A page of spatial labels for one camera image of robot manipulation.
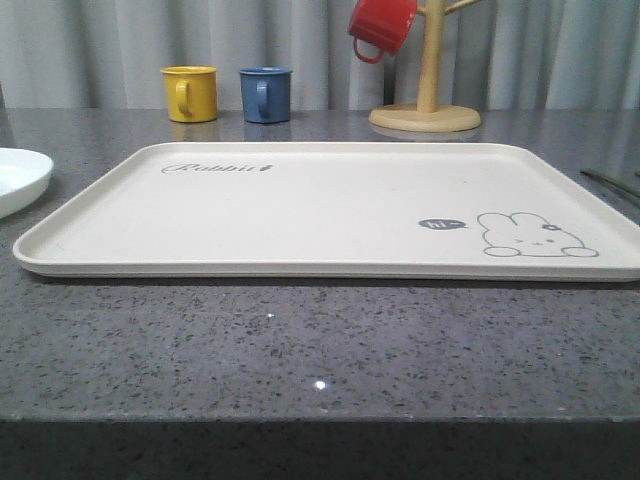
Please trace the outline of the white round plate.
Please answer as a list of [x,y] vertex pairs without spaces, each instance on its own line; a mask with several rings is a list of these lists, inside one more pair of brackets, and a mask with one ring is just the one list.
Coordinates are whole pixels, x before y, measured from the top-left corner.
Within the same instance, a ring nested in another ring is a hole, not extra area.
[[5,218],[37,200],[47,189],[53,161],[45,154],[1,148],[1,212]]

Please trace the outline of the silver chopsticks pair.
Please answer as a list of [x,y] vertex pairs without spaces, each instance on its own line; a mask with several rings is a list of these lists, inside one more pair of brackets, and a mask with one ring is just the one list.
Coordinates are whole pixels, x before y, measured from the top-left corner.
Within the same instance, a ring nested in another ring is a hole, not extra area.
[[639,188],[594,169],[581,169],[580,174],[590,181],[611,189],[634,204],[639,204]]

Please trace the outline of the cream rabbit serving tray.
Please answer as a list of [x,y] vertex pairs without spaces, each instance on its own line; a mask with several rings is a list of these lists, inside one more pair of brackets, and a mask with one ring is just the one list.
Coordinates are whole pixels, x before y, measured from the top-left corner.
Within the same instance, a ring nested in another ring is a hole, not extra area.
[[639,229],[528,150],[486,143],[166,143],[24,233],[68,277],[634,281]]

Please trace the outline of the blue mug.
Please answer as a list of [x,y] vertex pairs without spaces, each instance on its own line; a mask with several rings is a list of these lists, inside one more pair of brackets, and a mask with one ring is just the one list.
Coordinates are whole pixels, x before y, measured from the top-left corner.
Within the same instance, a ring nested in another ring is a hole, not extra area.
[[271,124],[291,116],[291,75],[288,67],[247,67],[239,70],[244,120]]

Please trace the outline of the wooden mug tree stand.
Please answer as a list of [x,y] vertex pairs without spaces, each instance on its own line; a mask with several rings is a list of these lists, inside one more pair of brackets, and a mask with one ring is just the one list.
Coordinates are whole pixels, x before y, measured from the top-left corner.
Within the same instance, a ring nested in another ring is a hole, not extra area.
[[380,127],[411,132],[458,132],[481,124],[480,114],[468,107],[438,101],[441,47],[445,16],[475,1],[427,1],[418,13],[425,17],[423,52],[416,104],[392,104],[375,108],[369,121]]

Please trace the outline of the yellow mug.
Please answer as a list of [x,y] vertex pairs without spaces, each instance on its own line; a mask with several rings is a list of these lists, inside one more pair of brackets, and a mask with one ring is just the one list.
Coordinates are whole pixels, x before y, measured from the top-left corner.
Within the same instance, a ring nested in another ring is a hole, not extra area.
[[218,118],[215,67],[169,66],[161,74],[171,121],[200,123]]

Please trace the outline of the red mug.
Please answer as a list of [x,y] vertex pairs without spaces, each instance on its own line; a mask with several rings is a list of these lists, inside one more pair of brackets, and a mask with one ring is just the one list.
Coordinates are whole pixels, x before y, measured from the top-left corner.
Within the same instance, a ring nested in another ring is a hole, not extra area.
[[[385,54],[395,55],[404,44],[418,15],[416,0],[360,0],[348,25],[356,57],[369,64],[381,61]],[[375,57],[360,52],[358,42],[378,49]]]

